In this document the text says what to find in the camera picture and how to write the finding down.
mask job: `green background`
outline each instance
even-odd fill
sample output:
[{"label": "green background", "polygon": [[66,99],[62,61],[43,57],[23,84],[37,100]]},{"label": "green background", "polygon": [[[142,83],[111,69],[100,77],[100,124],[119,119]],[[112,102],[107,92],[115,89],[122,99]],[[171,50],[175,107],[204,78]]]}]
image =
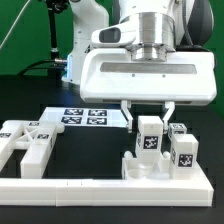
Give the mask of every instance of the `green background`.
[{"label": "green background", "polygon": [[[1,0],[0,43],[26,1]],[[107,8],[111,14],[112,0],[97,0],[97,2]],[[210,106],[224,118],[224,1],[210,0],[210,3],[215,18],[215,29],[206,47],[215,53],[218,61],[215,71],[218,94]],[[66,57],[72,50],[72,21],[71,10],[66,10],[64,13],[56,15],[58,46],[61,57]],[[21,69],[33,62],[49,59],[49,51],[50,37],[47,7],[44,2],[33,0],[18,22],[6,45],[0,51],[0,75],[17,74]],[[45,75],[46,73],[39,71],[38,74]]]}]

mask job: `metal cylinder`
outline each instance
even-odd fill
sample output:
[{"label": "metal cylinder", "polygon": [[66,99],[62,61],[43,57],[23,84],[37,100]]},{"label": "metal cylinder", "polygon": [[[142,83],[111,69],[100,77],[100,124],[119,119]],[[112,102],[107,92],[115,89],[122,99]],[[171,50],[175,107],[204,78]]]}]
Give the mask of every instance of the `metal cylinder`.
[{"label": "metal cylinder", "polygon": [[150,12],[132,15],[127,20],[136,24],[136,40],[129,46],[132,60],[166,61],[166,53],[175,51],[175,25],[171,17]]}]

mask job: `cube with marker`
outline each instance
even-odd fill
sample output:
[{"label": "cube with marker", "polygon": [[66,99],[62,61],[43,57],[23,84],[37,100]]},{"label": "cube with marker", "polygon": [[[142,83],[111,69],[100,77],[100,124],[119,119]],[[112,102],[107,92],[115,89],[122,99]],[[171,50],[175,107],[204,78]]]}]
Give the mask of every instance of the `cube with marker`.
[{"label": "cube with marker", "polygon": [[173,135],[187,134],[187,128],[182,123],[170,123],[168,129],[168,137],[172,141]]},{"label": "cube with marker", "polygon": [[157,116],[139,116],[136,139],[136,156],[141,161],[157,163],[159,161],[163,122]]},{"label": "cube with marker", "polygon": [[170,150],[170,175],[173,179],[191,179],[194,176],[198,141],[192,134],[174,135]]}]

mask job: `white block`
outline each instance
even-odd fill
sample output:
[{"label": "white block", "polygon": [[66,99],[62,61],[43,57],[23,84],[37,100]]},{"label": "white block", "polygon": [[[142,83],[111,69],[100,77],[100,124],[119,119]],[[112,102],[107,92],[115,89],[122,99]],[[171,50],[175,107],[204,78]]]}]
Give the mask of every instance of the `white block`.
[{"label": "white block", "polygon": [[143,162],[157,163],[163,135],[163,122],[157,116],[139,116],[135,152]]},{"label": "white block", "polygon": [[196,173],[198,141],[191,134],[173,135],[170,174],[174,179],[192,179]]},{"label": "white block", "polygon": [[138,129],[142,135],[162,135],[163,122],[158,116],[139,116]]},{"label": "white block", "polygon": [[168,137],[172,141],[172,136],[177,134],[187,134],[187,128],[182,123],[170,123],[168,130]]}]

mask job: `black table surface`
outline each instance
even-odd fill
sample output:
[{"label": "black table surface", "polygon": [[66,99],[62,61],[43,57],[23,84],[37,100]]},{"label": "black table surface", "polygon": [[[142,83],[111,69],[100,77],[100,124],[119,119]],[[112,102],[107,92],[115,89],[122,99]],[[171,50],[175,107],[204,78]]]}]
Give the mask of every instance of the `black table surface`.
[{"label": "black table surface", "polygon": [[[85,104],[74,90],[47,77],[0,76],[0,125],[6,120],[39,120],[46,107],[114,108]],[[134,105],[133,117],[161,115],[160,106]],[[209,107],[178,107],[171,118],[199,141],[197,161],[210,180],[213,206],[205,207],[28,207],[0,206],[5,223],[222,223],[224,220],[224,121]],[[136,133],[122,128],[66,128],[58,136],[44,178],[121,178],[121,158],[134,151]],[[168,139],[163,149],[169,150]],[[19,178],[24,152],[15,151],[0,177]]]}]

